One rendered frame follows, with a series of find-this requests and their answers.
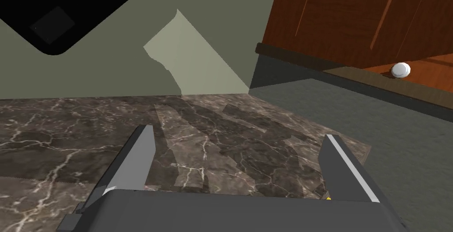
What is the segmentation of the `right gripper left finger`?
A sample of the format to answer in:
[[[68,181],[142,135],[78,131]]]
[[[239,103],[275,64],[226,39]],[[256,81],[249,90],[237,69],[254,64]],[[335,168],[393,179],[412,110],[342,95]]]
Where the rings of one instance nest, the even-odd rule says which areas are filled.
[[[153,126],[137,126],[84,202],[84,209],[113,189],[143,190],[155,152]]]

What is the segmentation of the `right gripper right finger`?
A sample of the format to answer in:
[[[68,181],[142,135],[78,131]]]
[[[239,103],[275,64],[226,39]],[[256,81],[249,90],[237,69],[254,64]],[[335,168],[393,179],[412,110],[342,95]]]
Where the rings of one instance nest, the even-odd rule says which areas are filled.
[[[380,202],[333,135],[325,135],[318,161],[327,190],[333,199]]]

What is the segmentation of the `white round door knob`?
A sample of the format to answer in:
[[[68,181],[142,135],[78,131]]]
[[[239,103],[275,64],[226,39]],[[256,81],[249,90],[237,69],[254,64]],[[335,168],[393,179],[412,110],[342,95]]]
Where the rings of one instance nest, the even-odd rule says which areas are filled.
[[[411,67],[405,62],[399,62],[393,65],[390,73],[394,78],[402,79],[411,73]]]

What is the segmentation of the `brown wooden door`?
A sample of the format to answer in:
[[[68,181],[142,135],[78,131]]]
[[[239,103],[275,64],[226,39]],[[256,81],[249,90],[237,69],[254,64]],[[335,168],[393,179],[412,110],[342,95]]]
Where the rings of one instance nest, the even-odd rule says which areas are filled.
[[[453,92],[453,0],[273,0],[262,42]]]

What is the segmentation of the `black rounded panel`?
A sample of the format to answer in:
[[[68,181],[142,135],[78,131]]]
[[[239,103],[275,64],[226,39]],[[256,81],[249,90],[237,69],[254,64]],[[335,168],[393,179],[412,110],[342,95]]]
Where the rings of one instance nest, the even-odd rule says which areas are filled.
[[[37,50],[67,51],[128,0],[0,0],[0,20]]]

